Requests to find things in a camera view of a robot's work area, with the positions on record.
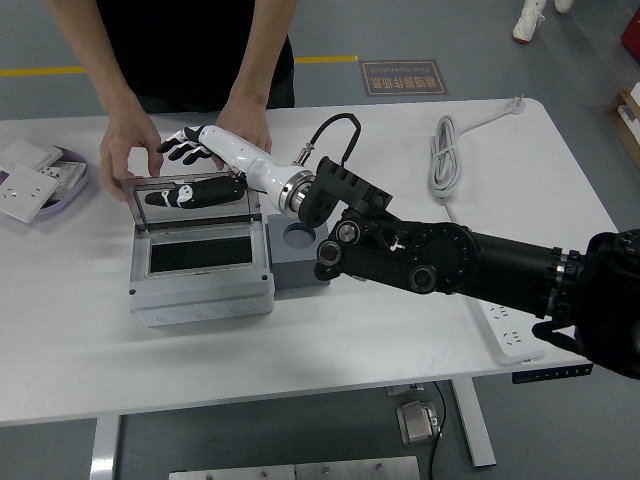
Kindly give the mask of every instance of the wall socket panel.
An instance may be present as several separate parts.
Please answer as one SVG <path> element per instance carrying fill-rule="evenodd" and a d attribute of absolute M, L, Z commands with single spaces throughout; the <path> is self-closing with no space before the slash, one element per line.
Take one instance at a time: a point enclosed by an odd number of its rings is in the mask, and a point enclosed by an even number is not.
<path fill-rule="evenodd" d="M 547 344 L 531 332 L 537 321 L 533 315 L 475 298 L 467 301 L 500 363 L 511 365 L 544 355 Z"/>
<path fill-rule="evenodd" d="M 0 184 L 0 212 L 29 223 L 57 186 L 55 178 L 18 164 Z"/>
<path fill-rule="evenodd" d="M 0 170 L 11 173 L 16 165 L 38 170 L 62 157 L 62 150 L 35 140 L 18 140 L 0 152 Z"/>

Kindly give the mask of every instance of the white robotic hand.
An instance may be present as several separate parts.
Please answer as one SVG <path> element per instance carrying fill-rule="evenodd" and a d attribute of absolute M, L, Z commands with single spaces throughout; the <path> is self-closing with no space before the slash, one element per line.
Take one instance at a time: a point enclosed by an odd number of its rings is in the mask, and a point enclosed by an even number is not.
<path fill-rule="evenodd" d="M 172 149 L 169 160 L 187 155 L 183 160 L 185 165 L 199 158 L 217 156 L 236 174 L 246 175 L 249 188 L 266 193 L 273 206 L 290 217 L 297 215 L 304 192 L 315 178 L 300 165 L 279 165 L 265 151 L 215 125 L 186 127 L 165 140 L 158 152 L 167 153 Z"/>

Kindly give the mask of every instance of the person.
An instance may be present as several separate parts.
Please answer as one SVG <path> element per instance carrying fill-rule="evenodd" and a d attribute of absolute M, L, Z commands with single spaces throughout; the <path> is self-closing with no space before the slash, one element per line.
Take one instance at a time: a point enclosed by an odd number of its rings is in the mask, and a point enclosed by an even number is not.
<path fill-rule="evenodd" d="M 293 107 L 288 30 L 296 0 L 46 0 L 109 124 L 100 182 L 125 201 L 133 147 L 159 176 L 149 114 L 219 111 L 216 124 L 271 153 L 266 109 Z"/>
<path fill-rule="evenodd" d="M 573 5 L 573 0 L 554 0 L 558 13 L 567 13 Z M 527 44 L 531 41 L 533 34 L 544 21 L 542 11 L 547 0 L 525 0 L 522 13 L 518 23 L 513 29 L 513 39 L 518 43 Z"/>

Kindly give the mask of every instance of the white cable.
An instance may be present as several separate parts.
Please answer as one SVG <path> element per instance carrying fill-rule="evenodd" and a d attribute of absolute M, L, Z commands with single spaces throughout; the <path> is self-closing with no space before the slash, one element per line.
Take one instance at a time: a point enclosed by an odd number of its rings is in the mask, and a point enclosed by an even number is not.
<path fill-rule="evenodd" d="M 462 159 L 458 150 L 458 141 L 462 135 L 474 128 L 493 122 L 505 115 L 518 115 L 524 110 L 522 95 L 509 100 L 504 110 L 459 129 L 456 120 L 445 115 L 438 122 L 436 134 L 431 144 L 431 172 L 429 190 L 438 198 L 450 196 L 462 178 Z"/>

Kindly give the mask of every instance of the screw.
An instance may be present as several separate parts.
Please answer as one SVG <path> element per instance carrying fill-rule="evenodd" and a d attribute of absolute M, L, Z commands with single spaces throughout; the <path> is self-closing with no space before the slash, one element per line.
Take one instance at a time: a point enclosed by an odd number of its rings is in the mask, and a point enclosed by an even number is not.
<path fill-rule="evenodd" d="M 338 229 L 338 238 L 345 243 L 352 242 L 357 237 L 356 227 L 351 223 L 345 223 Z"/>

